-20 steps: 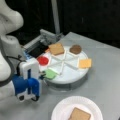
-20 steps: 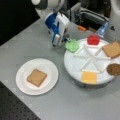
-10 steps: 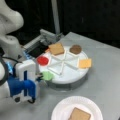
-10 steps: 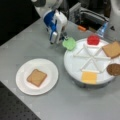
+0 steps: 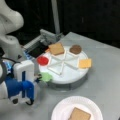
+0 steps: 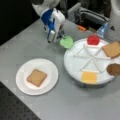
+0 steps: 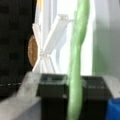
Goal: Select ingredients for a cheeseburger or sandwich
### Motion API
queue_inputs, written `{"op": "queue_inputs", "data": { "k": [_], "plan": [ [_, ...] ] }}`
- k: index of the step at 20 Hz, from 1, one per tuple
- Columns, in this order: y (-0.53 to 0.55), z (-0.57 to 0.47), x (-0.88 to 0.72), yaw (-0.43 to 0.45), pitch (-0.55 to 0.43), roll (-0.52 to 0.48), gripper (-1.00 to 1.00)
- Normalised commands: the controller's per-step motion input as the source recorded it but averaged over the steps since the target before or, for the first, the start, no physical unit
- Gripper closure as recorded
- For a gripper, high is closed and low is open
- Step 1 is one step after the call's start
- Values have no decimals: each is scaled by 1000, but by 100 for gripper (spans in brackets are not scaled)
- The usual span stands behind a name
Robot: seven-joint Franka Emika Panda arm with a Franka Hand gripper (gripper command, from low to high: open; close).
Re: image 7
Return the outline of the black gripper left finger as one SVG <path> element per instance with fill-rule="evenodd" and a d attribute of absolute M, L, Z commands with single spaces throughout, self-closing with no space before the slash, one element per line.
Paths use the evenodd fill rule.
<path fill-rule="evenodd" d="M 65 120 L 67 98 L 65 74 L 42 74 L 37 90 L 41 97 L 41 120 Z"/>

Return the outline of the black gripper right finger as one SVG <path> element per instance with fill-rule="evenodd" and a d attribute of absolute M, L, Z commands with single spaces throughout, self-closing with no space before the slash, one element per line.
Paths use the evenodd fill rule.
<path fill-rule="evenodd" d="M 81 120 L 104 120 L 107 101 L 111 97 L 112 94 L 102 77 L 84 76 Z"/>

